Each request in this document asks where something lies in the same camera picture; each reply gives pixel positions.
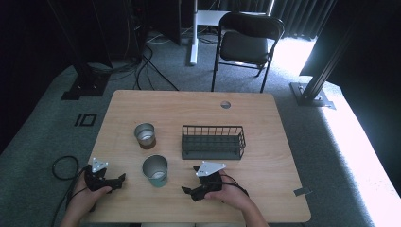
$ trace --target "table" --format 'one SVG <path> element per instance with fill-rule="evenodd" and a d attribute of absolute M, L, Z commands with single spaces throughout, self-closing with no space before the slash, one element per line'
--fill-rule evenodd
<path fill-rule="evenodd" d="M 269 2 L 267 15 L 271 15 L 274 0 Z M 194 22 L 193 30 L 194 36 L 192 37 L 191 59 L 190 63 L 196 65 L 198 62 L 198 26 L 218 26 L 221 17 L 228 11 L 222 10 L 198 10 L 198 0 L 194 0 Z"/>
<path fill-rule="evenodd" d="M 224 109 L 221 103 L 230 102 Z M 133 136 L 142 122 L 155 127 L 157 144 L 141 149 Z M 193 202 L 181 187 L 195 188 L 193 166 L 201 160 L 182 160 L 183 125 L 240 125 L 246 147 L 241 160 L 210 161 L 248 190 L 268 222 L 310 219 L 288 140 L 274 98 L 270 94 L 168 91 L 116 91 L 96 139 L 91 159 L 109 162 L 107 179 L 127 173 L 121 189 L 97 203 L 90 222 L 243 222 L 239 211 L 220 201 Z M 151 154 L 168 160 L 168 182 L 155 188 L 142 174 Z"/>

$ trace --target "black wire basket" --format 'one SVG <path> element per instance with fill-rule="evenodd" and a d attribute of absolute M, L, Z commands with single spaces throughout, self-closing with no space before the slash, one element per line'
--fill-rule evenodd
<path fill-rule="evenodd" d="M 183 126 L 184 160 L 240 160 L 245 146 L 242 126 Z"/>

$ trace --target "black chair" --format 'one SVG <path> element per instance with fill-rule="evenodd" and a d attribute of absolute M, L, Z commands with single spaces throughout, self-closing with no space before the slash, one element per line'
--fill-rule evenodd
<path fill-rule="evenodd" d="M 256 77 L 259 77 L 267 63 L 265 77 L 260 89 L 260 93 L 263 93 L 274 48 L 283 33 L 283 22 L 267 15 L 228 12 L 221 17 L 218 23 L 218 46 L 213 71 L 212 92 L 215 90 L 216 72 L 220 64 L 258 69 L 259 72 Z M 242 62 L 247 65 L 238 65 L 230 61 Z"/>

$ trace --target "metal cup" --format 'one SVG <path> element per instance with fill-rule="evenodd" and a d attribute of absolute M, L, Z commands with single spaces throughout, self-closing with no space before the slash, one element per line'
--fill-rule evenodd
<path fill-rule="evenodd" d="M 143 149 L 150 149 L 156 145 L 154 127 L 150 123 L 142 123 L 136 126 L 133 134 L 138 140 L 139 146 Z"/>
<path fill-rule="evenodd" d="M 142 164 L 142 172 L 155 187 L 166 185 L 167 170 L 167 159 L 158 154 L 149 156 Z"/>

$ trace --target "chair seat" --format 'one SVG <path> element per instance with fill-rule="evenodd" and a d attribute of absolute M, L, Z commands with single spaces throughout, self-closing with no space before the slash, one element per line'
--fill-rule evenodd
<path fill-rule="evenodd" d="M 226 61 L 265 64 L 268 61 L 268 40 L 228 31 L 221 41 L 220 56 Z"/>

